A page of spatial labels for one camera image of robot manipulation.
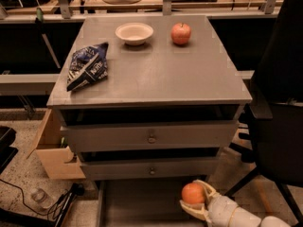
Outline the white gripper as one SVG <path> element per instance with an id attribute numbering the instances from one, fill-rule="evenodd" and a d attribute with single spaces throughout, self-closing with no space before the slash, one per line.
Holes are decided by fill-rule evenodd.
<path id="1" fill-rule="evenodd" d="M 220 193 L 209 183 L 195 180 L 201 187 L 198 203 L 189 204 L 180 201 L 182 209 L 189 215 L 203 221 L 208 221 L 212 227 L 259 227 L 261 218 L 240 207 L 235 201 Z"/>

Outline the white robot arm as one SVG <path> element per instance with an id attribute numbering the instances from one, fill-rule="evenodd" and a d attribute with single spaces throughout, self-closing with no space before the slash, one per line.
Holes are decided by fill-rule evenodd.
<path id="1" fill-rule="evenodd" d="M 201 180 L 187 183 L 181 196 L 182 209 L 209 227 L 291 227 L 280 218 L 257 217 Z"/>

